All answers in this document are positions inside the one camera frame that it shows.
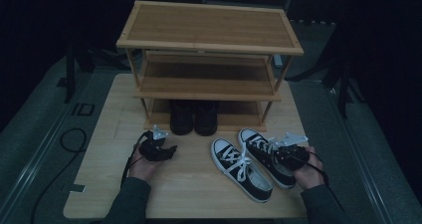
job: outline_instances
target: black cable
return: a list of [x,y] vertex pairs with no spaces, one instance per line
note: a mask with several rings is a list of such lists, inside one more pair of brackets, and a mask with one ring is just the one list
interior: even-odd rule
[[[83,142],[81,143],[81,146],[80,146],[80,148],[78,149],[78,150],[72,150],[72,149],[69,149],[69,148],[67,148],[67,147],[65,147],[65,145],[64,145],[64,143],[63,143],[63,138],[64,138],[64,136],[66,135],[66,134],[68,134],[69,132],[71,132],[71,131],[75,131],[75,130],[77,130],[77,131],[80,131],[82,134],[83,134],[83,136],[84,136],[84,140],[83,140]],[[38,204],[40,203],[40,201],[41,201],[41,199],[43,198],[43,196],[46,194],[46,192],[48,191],[48,189],[53,185],[53,183],[59,178],[59,176],[66,170],[66,168],[68,168],[71,164],[72,164],[72,162],[74,162],[75,161],[75,159],[78,157],[78,155],[80,154],[80,153],[82,153],[82,152],[85,152],[87,149],[86,148],[84,148],[84,146],[85,146],[85,144],[86,144],[86,142],[87,142],[87,134],[84,132],[84,130],[83,129],[81,129],[81,128],[78,128],[78,127],[76,127],[76,128],[71,128],[71,129],[69,129],[69,130],[67,130],[66,132],[64,132],[63,134],[62,134],[62,136],[60,137],[60,145],[62,146],[62,148],[64,149],[64,150],[66,150],[66,151],[69,151],[69,152],[73,152],[75,155],[72,157],[72,159],[65,165],[65,167],[63,167],[62,168],[62,170],[53,178],[53,180],[51,180],[50,181],[50,183],[44,188],[44,190],[43,190],[43,192],[41,192],[41,194],[40,194],[40,196],[38,197],[38,199],[37,199],[37,201],[35,202],[35,204],[34,204],[34,206],[33,206],[33,208],[32,208],[32,213],[31,213],[31,223],[32,224],[34,224],[35,223],[35,213],[36,213],[36,211],[37,211],[37,207],[38,207]]]
[[127,172],[129,171],[129,169],[131,168],[131,166],[132,166],[132,165],[134,165],[134,163],[133,163],[133,164],[130,164],[130,163],[131,163],[131,160],[132,160],[132,158],[133,158],[134,153],[135,153],[135,152],[136,152],[136,150],[137,150],[137,147],[140,145],[140,141],[141,141],[141,140],[142,140],[145,136],[146,136],[146,132],[145,132],[145,133],[143,133],[143,134],[140,136],[140,138],[137,140],[136,144],[133,146],[133,151],[132,151],[132,153],[130,154],[130,157],[127,159],[126,166],[124,167],[123,175],[121,176],[120,187],[123,185],[124,181],[125,181],[125,180],[126,180],[126,178],[127,178]]
[[135,162],[133,162],[129,168],[133,167],[138,161],[140,161],[141,159],[143,159],[143,156],[138,158]]
[[[319,158],[319,156],[318,156],[316,153],[313,153],[313,152],[309,152],[309,153],[310,153],[310,154],[315,155],[315,156],[316,156],[316,158],[317,158],[319,161],[321,161],[321,159]],[[319,168],[317,168],[316,166],[314,166],[314,165],[312,165],[312,164],[308,163],[307,161],[301,160],[300,158],[297,158],[297,157],[292,156],[292,155],[289,155],[289,157],[292,157],[292,158],[294,158],[294,159],[296,159],[296,160],[298,160],[298,161],[302,162],[303,164],[305,164],[305,165],[307,165],[307,166],[309,166],[309,167],[311,167],[311,168],[315,169],[317,172],[319,172],[319,173],[322,175],[322,178],[323,178],[323,183],[325,184],[326,188],[328,188],[328,191],[331,193],[331,195],[332,195],[332,197],[334,198],[335,202],[337,203],[337,205],[339,206],[339,208],[340,208],[343,212],[345,212],[345,211],[344,211],[344,208],[342,207],[342,205],[341,205],[341,203],[340,203],[340,201],[338,200],[337,196],[334,194],[334,192],[333,192],[333,191],[332,191],[332,189],[331,189],[331,186],[329,185],[328,175],[326,174],[326,172],[324,172],[324,171],[320,170],[320,169],[319,169]]]

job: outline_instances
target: shoelace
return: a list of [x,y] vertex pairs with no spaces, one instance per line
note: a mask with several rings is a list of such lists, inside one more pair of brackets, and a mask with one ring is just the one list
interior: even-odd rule
[[276,151],[279,149],[280,144],[276,141],[275,137],[270,137],[268,140],[258,136],[255,140],[247,141],[249,143],[253,143],[257,145],[257,148],[271,154],[271,151]]
[[230,161],[230,163],[236,161],[235,164],[231,165],[226,171],[224,171],[224,174],[227,175],[236,167],[240,167],[237,173],[237,180],[240,182],[246,180],[246,168],[252,162],[251,158],[246,156],[246,144],[242,143],[242,153],[236,150],[234,146],[230,146],[223,153],[221,160]]

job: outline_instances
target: hand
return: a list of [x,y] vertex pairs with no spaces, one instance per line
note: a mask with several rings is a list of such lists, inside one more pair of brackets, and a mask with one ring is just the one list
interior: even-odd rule
[[[307,151],[316,153],[315,148],[312,146],[307,147]],[[317,159],[315,155],[311,153],[310,153],[310,160],[308,161],[308,163],[322,170],[322,163]],[[322,175],[318,171],[316,171],[314,168],[308,165],[304,165],[303,167],[294,171],[294,176],[296,178],[298,185],[303,190],[307,190],[307,189],[313,188],[315,186],[320,186],[323,184]]]
[[128,176],[136,177],[148,182],[162,162],[163,161],[148,161],[139,153],[137,146],[130,163],[131,167]]

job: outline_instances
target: dark background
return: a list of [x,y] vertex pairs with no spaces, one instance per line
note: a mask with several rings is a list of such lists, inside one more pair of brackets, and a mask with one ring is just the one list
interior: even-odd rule
[[[156,0],[201,3],[202,0]],[[287,0],[214,0],[284,6]],[[406,178],[422,199],[422,0],[292,0],[289,18],[335,23],[326,49],[347,56],[351,76],[376,116]],[[86,43],[115,51],[133,0],[0,0],[0,129],[70,44],[80,66]]]

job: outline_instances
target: dark sleeve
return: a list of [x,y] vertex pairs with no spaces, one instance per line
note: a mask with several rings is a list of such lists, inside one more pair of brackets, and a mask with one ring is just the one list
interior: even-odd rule
[[145,223],[145,209],[151,187],[143,180],[128,177],[121,186],[103,223]]
[[307,208],[310,224],[352,223],[325,185],[308,189],[302,192],[301,196]]

